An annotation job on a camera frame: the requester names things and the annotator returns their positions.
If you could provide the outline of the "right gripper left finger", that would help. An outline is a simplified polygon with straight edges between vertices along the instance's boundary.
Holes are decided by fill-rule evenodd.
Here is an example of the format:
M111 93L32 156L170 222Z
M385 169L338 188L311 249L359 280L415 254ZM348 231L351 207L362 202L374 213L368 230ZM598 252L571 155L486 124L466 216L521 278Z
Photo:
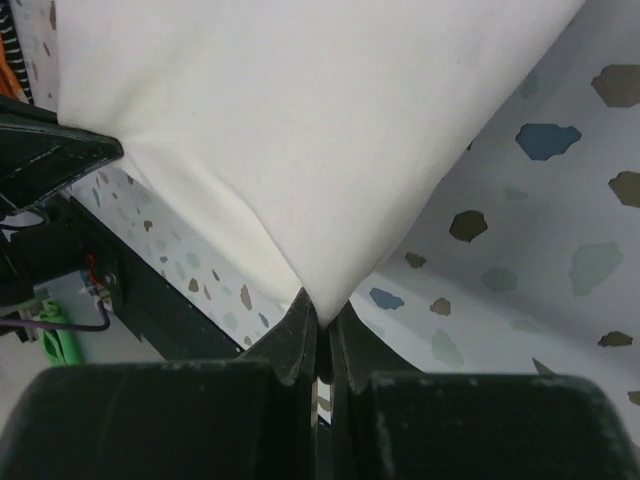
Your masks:
M233 360L54 367L1 436L5 479L312 479L317 317L307 294Z

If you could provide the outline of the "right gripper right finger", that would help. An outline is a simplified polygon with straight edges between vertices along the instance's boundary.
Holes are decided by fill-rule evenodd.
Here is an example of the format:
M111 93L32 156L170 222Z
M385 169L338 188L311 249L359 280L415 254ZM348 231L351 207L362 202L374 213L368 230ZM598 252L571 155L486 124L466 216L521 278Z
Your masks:
M564 375L425 373L342 309L328 330L338 479L635 479L612 403Z

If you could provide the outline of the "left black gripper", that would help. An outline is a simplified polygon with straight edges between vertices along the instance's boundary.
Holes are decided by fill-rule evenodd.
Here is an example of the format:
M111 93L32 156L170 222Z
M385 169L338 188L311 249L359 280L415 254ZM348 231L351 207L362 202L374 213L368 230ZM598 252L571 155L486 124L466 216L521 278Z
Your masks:
M78 202L46 200L123 156L115 138L62 126L51 111L1 98L1 211L17 213L1 218L3 320L34 301L38 287L80 269Z

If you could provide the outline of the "white floral print t-shirt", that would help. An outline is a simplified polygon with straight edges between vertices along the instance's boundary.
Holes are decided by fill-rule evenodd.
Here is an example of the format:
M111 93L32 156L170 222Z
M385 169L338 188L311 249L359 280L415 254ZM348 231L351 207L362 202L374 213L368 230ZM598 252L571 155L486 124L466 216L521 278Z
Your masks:
M61 123L118 139L266 297L329 323L577 1L60 1Z

